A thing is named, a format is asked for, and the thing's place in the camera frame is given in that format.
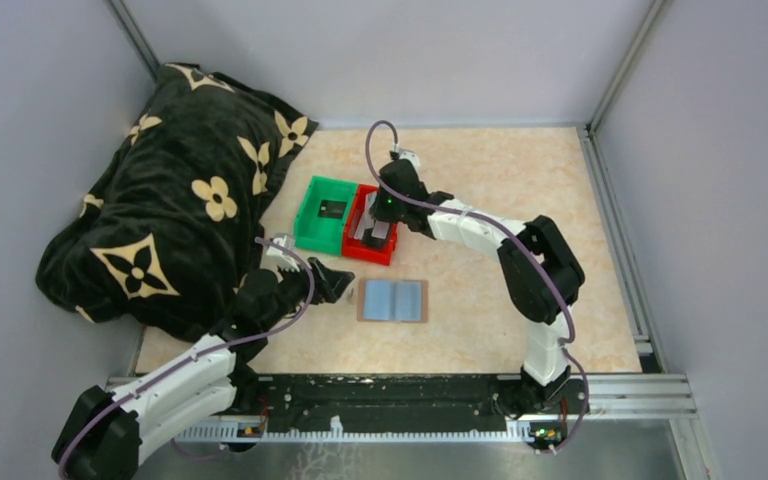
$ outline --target gray wall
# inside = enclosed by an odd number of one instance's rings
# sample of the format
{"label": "gray wall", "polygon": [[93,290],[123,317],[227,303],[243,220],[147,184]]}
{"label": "gray wall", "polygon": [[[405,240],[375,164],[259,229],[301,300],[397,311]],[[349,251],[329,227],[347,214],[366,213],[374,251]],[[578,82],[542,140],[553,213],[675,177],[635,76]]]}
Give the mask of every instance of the gray wall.
{"label": "gray wall", "polygon": [[650,0],[128,0],[161,62],[327,127],[589,120]]}
{"label": "gray wall", "polygon": [[103,2],[1,3],[0,479],[50,479],[50,450],[77,395],[122,372],[138,330],[55,308],[34,272],[151,81]]}
{"label": "gray wall", "polygon": [[768,2],[675,2],[597,138],[723,477],[768,478]]}

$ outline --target green box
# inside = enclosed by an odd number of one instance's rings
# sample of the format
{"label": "green box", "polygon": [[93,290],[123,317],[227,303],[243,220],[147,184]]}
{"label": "green box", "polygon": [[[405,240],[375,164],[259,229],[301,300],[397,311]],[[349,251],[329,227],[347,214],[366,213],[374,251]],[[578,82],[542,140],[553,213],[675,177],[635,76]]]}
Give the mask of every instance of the green box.
{"label": "green box", "polygon": [[296,246],[340,255],[343,227],[352,209],[357,187],[357,183],[313,177],[293,226]]}

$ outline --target beige marble floor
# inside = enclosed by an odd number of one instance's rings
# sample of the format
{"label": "beige marble floor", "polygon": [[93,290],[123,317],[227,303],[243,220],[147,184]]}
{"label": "beige marble floor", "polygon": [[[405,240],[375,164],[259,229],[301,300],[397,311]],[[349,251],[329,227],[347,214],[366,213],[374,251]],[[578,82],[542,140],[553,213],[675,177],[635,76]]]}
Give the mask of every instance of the beige marble floor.
{"label": "beige marble floor", "polygon": [[[315,175],[374,183],[363,157],[365,131],[316,133],[296,159],[263,218],[268,235],[292,232]],[[572,128],[402,130],[401,144],[422,160],[429,191],[444,190],[490,213],[531,220],[543,214],[560,227],[584,268],[573,310],[572,353],[593,372],[639,372],[640,364],[614,266]],[[373,140],[380,168],[389,132]],[[518,372],[528,321],[511,305],[497,262],[459,245],[435,242],[400,226],[390,267],[302,251],[358,278],[428,281],[429,321],[358,322],[353,296],[316,306],[270,339],[251,365],[260,373]],[[138,372],[162,365],[187,345],[148,329]]]}

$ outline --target red plastic bin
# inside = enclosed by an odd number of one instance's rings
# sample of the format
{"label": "red plastic bin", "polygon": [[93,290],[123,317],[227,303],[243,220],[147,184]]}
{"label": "red plastic bin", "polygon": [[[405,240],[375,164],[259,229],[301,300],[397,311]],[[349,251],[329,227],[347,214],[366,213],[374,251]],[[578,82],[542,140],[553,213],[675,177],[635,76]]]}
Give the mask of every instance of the red plastic bin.
{"label": "red plastic bin", "polygon": [[393,257],[393,251],[396,250],[396,240],[398,239],[398,224],[394,225],[393,232],[390,234],[390,241],[381,250],[365,247],[360,240],[352,238],[351,232],[357,228],[360,217],[363,215],[364,201],[366,196],[378,190],[378,187],[372,185],[358,185],[355,198],[352,201],[352,209],[349,212],[349,218],[346,226],[343,227],[343,245],[341,254],[344,257],[366,260],[367,262],[378,263],[381,265],[390,265],[390,259]]}

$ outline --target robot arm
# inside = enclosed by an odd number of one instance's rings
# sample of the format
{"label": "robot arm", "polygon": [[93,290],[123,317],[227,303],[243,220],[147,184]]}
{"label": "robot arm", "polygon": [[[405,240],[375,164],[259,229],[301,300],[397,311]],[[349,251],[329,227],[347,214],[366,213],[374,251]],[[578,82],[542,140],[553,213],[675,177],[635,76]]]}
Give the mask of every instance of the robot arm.
{"label": "robot arm", "polygon": [[[292,248],[289,236],[273,242]],[[310,289],[310,277],[292,256],[275,247],[269,247],[266,256],[278,264],[280,283],[269,270],[250,272],[229,320],[220,322],[186,352],[111,392],[96,386],[78,398],[52,451],[55,462],[60,462],[67,445],[99,412],[112,411],[89,430],[67,459],[69,478],[131,478],[155,450],[191,425],[229,408],[248,411],[253,407],[258,378],[247,363],[266,346],[266,339],[226,344],[271,329],[293,313]],[[311,303],[336,302],[354,274],[329,270],[316,258],[308,261],[314,278]]]}
{"label": "robot arm", "polygon": [[[543,256],[541,265],[566,304],[575,303],[578,289],[584,283],[584,272],[550,218],[541,215],[531,222],[507,219],[475,210],[445,192],[428,193],[417,175],[419,162],[413,152],[394,147],[390,156],[393,161],[380,170],[385,184],[411,199],[481,213],[482,217],[501,223],[534,255]],[[522,367],[525,388],[532,397],[531,403],[550,403],[569,378],[569,364],[559,343],[559,339],[569,335],[569,329],[548,287],[513,242],[483,219],[416,207],[384,189],[379,189],[371,214],[378,221],[401,222],[411,231],[462,244],[499,261],[511,301],[532,322]]]}

